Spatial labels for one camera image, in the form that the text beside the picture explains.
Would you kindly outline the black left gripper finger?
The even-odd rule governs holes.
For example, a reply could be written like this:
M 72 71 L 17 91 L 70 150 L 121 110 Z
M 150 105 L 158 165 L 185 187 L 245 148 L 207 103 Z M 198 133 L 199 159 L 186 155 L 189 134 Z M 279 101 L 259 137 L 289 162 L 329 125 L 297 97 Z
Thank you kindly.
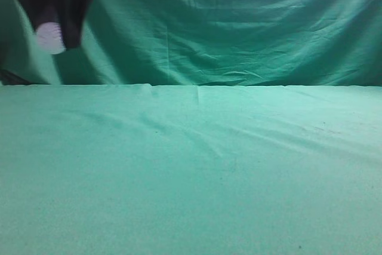
M 67 49 L 81 45 L 82 28 L 93 0 L 64 0 L 63 39 Z

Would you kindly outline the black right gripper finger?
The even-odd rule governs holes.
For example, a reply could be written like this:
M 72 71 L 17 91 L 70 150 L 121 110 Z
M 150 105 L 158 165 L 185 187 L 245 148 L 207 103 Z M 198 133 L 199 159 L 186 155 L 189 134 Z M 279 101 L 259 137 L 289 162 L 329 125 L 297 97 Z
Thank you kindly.
M 27 15 L 33 31 L 43 24 L 59 24 L 58 12 L 53 0 L 17 0 Z

